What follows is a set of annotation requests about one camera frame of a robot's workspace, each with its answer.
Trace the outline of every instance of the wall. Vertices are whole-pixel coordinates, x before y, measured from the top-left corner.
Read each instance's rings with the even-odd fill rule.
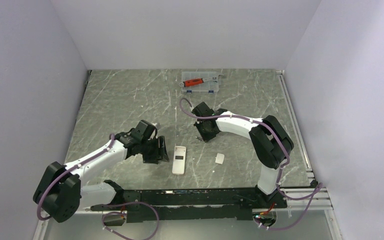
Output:
[[[384,1],[323,0],[285,77],[344,238],[384,239]]]
[[[285,69],[320,0],[51,0],[88,69]]]
[[[33,193],[64,160],[86,77],[48,0],[0,0],[0,240],[32,239]]]

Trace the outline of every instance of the red tool handle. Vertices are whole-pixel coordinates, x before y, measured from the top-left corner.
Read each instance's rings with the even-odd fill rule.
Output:
[[[186,80],[183,82],[185,87],[192,87],[192,86],[202,84],[202,83],[204,83],[202,78],[190,79],[190,80]]]

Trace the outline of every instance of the gray marble table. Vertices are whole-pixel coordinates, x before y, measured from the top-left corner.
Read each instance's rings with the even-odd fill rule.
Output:
[[[219,92],[181,92],[182,71],[224,74]],[[281,84],[274,69],[137,69],[93,70],[77,116],[66,162],[98,149],[109,133],[126,132],[140,120],[160,123],[170,162],[143,164],[140,154],[104,170],[88,185],[111,179],[124,189],[190,189],[253,187],[260,177],[261,163],[251,141],[221,132],[209,142],[196,139],[195,120],[178,106],[186,96],[194,106],[206,102],[214,110],[228,109],[247,117],[277,117],[296,142],[293,123]],[[184,175],[172,174],[174,146],[185,146]],[[215,163],[217,153],[224,163]],[[308,186],[306,167],[297,146],[283,172],[282,186]]]

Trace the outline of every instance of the white rectangular device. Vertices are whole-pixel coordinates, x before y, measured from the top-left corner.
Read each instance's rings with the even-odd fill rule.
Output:
[[[174,147],[174,158],[173,158],[173,174],[182,175],[185,173],[186,163],[186,147],[175,146]]]

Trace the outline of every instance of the clear plastic box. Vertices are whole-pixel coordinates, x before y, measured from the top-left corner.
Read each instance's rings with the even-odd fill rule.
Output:
[[[210,78],[218,75],[222,74],[216,71],[182,71],[181,81],[183,82],[191,79]],[[183,86],[181,87],[181,91],[186,93],[205,92],[213,94],[219,91],[220,84],[221,78],[219,77],[217,82],[208,81],[195,86]]]

